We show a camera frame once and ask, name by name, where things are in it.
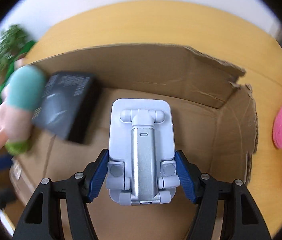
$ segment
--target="cardboard box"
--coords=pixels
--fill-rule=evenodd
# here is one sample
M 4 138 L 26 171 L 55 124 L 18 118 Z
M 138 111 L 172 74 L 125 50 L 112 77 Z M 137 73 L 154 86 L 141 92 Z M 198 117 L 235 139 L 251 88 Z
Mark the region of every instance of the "cardboard box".
M 249 181 L 258 124 L 251 87 L 236 83 L 245 74 L 238 66 L 190 47 L 163 44 L 93 47 L 35 65 L 48 75 L 60 70 L 93 73 L 105 89 L 84 145 L 61 141 L 36 129 L 30 153 L 18 156 L 32 188 L 44 177 L 52 181 L 69 178 L 108 148 L 111 108 L 118 98 L 167 101 L 176 150 L 183 150 L 190 162 L 218 180 Z M 195 206 L 181 187 L 169 204 L 127 207 L 113 202 L 103 185 L 88 208 L 100 240 L 183 239 L 195 214 Z M 71 239 L 63 201 L 61 209 L 65 237 Z

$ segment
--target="metal screw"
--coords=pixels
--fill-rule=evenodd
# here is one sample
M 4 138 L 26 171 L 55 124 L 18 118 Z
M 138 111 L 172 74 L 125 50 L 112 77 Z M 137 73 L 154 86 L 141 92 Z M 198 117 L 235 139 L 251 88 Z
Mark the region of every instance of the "metal screw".
M 236 179 L 235 180 L 235 184 L 238 186 L 242 186 L 243 185 L 243 181 L 241 181 L 240 179 Z
M 207 173 L 203 173 L 203 174 L 201 175 L 201 179 L 208 180 L 209 178 L 210 178 L 210 175 L 207 174 Z
M 74 177 L 75 177 L 76 179 L 81 179 L 81 178 L 83 177 L 83 173 L 82 173 L 82 172 L 77 172 L 77 173 L 74 175 Z
M 43 185 L 46 185 L 46 184 L 49 183 L 49 179 L 48 179 L 48 178 L 44 178 L 44 179 L 42 179 L 41 183 L 42 183 Z

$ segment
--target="white phone stand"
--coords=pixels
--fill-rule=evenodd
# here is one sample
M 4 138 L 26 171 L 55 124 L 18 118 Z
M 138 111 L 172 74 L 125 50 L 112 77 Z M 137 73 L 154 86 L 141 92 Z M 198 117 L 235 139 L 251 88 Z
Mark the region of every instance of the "white phone stand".
M 120 205 L 169 203 L 180 185 L 170 106 L 163 100 L 116 100 L 112 106 L 108 177 Z

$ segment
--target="box flap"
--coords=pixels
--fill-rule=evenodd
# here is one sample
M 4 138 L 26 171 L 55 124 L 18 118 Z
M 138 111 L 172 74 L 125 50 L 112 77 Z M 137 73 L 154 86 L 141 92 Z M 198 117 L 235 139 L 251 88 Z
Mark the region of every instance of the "box flap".
M 222 181 L 232 182 L 237 176 L 249 182 L 251 154 L 256 152 L 258 138 L 251 86 L 239 87 L 219 112 L 210 173 Z
M 76 50 L 35 62 L 49 75 L 86 71 L 105 87 L 181 98 L 220 108 L 245 71 L 190 47 L 165 44 L 114 44 Z

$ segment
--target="silver metal bar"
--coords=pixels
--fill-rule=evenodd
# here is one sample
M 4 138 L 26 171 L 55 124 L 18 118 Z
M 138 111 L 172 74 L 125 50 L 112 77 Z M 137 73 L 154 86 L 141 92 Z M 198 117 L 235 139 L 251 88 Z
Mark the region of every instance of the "silver metal bar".
M 158 193 L 154 129 L 132 129 L 131 146 L 131 204 L 151 204 Z

